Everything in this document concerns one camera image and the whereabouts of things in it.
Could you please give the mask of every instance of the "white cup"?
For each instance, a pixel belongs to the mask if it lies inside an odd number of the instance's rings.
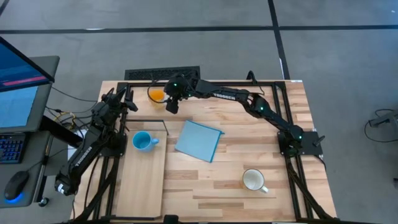
[[[268,193],[268,188],[264,186],[264,176],[256,169],[248,169],[243,174],[243,183],[249,190],[260,190]]]

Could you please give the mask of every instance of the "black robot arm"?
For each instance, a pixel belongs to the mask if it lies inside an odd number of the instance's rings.
[[[121,102],[125,88],[116,94],[113,94],[113,90],[103,95],[101,102],[91,110],[92,119],[83,141],[55,178],[55,190],[64,195],[78,191],[81,176],[103,149],[124,147],[120,145],[123,136],[115,132],[114,124],[126,108],[132,111],[138,108],[132,101]]]
[[[271,109],[269,103],[258,93],[216,86],[208,81],[197,78],[186,79],[183,75],[173,76],[165,85],[164,91],[170,97],[167,100],[166,110],[173,114],[178,112],[178,101],[189,97],[217,97],[237,101],[243,105],[245,111],[251,116],[255,118],[263,118],[283,132],[292,149],[298,151],[302,148],[301,141],[303,129],[285,121]]]

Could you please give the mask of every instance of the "wooden table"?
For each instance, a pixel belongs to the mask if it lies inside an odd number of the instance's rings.
[[[100,96],[115,88],[120,81],[105,81]],[[294,123],[304,130],[313,129],[313,122],[302,82],[285,81]],[[240,86],[258,92],[258,87]],[[272,90],[263,87],[265,99],[274,110]],[[138,112],[130,111],[127,119],[164,119],[170,135],[167,138],[162,214],[175,214],[181,222],[271,222],[294,221],[294,210],[284,158],[279,154],[277,129],[264,119],[256,119],[233,101],[217,98],[182,101],[177,114],[155,109],[147,98],[147,87],[134,87],[133,102]],[[279,94],[282,112],[282,94]],[[184,122],[189,119],[225,132],[212,163],[177,152],[174,145]],[[153,123],[137,123],[137,129],[151,129]],[[302,156],[309,191],[327,213],[336,216],[324,166],[313,156]],[[124,158],[121,158],[112,214],[116,213],[119,186],[123,181]],[[91,182],[88,201],[98,188],[102,160],[99,160]],[[85,172],[75,199],[76,215],[83,202],[92,169]],[[269,193],[244,188],[241,178],[246,169],[260,170]],[[302,194],[297,189],[300,210],[305,217]],[[104,215],[108,192],[104,194],[100,216]]]

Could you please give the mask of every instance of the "keyboard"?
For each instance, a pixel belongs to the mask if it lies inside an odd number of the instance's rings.
[[[147,69],[134,69],[126,70],[124,72],[125,80],[168,80],[172,75],[179,74],[185,75],[187,79],[194,75],[200,78],[200,67],[170,67],[170,68],[147,68]]]
[[[0,134],[0,164],[21,163],[25,139],[25,134]]]

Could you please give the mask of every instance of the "blue mug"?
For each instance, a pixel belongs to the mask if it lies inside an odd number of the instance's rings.
[[[132,137],[132,145],[142,152],[151,152],[157,143],[159,139],[153,139],[146,131],[139,131]]]

